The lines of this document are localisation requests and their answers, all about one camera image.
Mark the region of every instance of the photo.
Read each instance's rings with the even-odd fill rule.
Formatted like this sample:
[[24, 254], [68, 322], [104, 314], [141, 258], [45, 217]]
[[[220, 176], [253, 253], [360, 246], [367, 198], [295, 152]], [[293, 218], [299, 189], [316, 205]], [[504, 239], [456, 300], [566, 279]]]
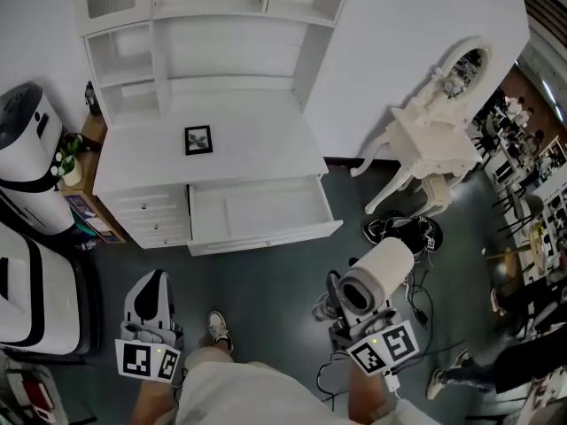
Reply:
[[185, 154], [203, 154], [213, 152], [213, 141], [211, 140], [211, 128], [209, 126], [197, 126], [185, 128]]

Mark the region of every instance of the jeans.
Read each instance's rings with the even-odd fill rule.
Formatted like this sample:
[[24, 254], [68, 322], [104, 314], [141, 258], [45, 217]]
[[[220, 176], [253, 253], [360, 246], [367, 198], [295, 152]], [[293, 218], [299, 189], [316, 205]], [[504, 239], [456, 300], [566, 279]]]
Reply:
[[477, 387], [482, 390], [493, 390], [494, 365], [481, 367], [473, 359], [465, 360], [461, 368], [453, 368], [442, 372], [440, 381], [443, 384], [458, 384]]

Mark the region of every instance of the white vase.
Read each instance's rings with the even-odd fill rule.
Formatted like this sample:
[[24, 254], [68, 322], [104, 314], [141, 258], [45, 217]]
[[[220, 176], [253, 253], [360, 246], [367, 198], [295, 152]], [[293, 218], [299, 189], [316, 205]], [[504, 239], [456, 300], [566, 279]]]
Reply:
[[67, 186], [74, 186], [82, 179], [82, 167], [79, 159], [74, 160], [74, 168], [68, 174], [63, 175], [63, 181]]

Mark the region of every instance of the gray floor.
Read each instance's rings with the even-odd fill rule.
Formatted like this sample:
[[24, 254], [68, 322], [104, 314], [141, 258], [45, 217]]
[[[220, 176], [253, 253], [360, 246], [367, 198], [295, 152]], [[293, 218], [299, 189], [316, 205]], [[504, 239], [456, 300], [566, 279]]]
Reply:
[[[183, 247], [143, 251], [130, 243], [94, 249], [91, 258], [103, 292], [104, 341], [99, 352], [88, 357], [87, 366], [53, 368], [70, 419], [80, 419], [88, 406], [100, 423], [128, 423], [139, 382], [117, 375], [113, 339], [120, 333], [128, 290], [155, 268], [171, 275], [176, 320], [184, 327], [188, 351], [198, 346], [206, 332], [209, 311], [218, 308], [234, 337], [237, 361], [265, 362], [319, 396], [315, 375], [328, 360], [330, 345], [327, 324], [312, 320], [311, 307], [323, 293], [325, 276], [331, 269], [344, 271], [349, 258], [361, 257], [372, 247], [361, 232], [361, 224], [369, 219], [362, 208], [394, 172], [395, 165], [384, 164], [384, 168], [370, 169], [353, 180], [345, 168], [331, 168], [323, 186], [335, 218], [345, 223], [330, 238], [198, 258]], [[410, 191], [399, 193], [375, 215], [388, 209], [413, 211], [423, 201], [423, 193], [415, 197]], [[494, 201], [484, 173], [472, 174], [454, 190], [453, 205], [437, 218], [444, 243], [431, 256], [431, 265], [423, 262], [423, 268], [430, 269], [425, 286], [435, 307], [430, 351], [465, 340], [482, 362], [490, 359], [500, 340], [489, 301], [492, 269], [481, 253], [483, 248], [489, 252], [495, 249], [494, 230], [503, 225], [503, 218], [491, 207]], [[396, 292], [393, 302], [412, 319], [424, 348], [431, 331], [414, 321], [403, 291]], [[418, 297], [416, 303], [431, 316], [426, 297]], [[467, 412], [480, 400], [478, 393], [466, 387], [446, 389], [434, 402], [425, 398], [432, 370], [450, 365], [461, 348], [427, 357], [400, 375], [399, 394], [443, 425], [464, 423]], [[322, 381], [330, 390], [344, 388], [346, 364], [331, 367]], [[336, 410], [345, 414], [345, 405], [343, 396]]]

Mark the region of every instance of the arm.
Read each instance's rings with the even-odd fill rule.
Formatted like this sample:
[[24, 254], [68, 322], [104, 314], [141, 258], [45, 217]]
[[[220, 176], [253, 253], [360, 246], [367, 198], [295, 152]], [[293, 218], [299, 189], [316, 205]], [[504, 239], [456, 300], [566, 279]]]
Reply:
[[131, 425], [153, 425], [159, 417], [173, 408], [174, 403], [169, 384], [142, 381], [130, 423]]
[[351, 380], [348, 394], [348, 417], [361, 425], [377, 419], [372, 414], [388, 405], [382, 376], [366, 376], [351, 362]]

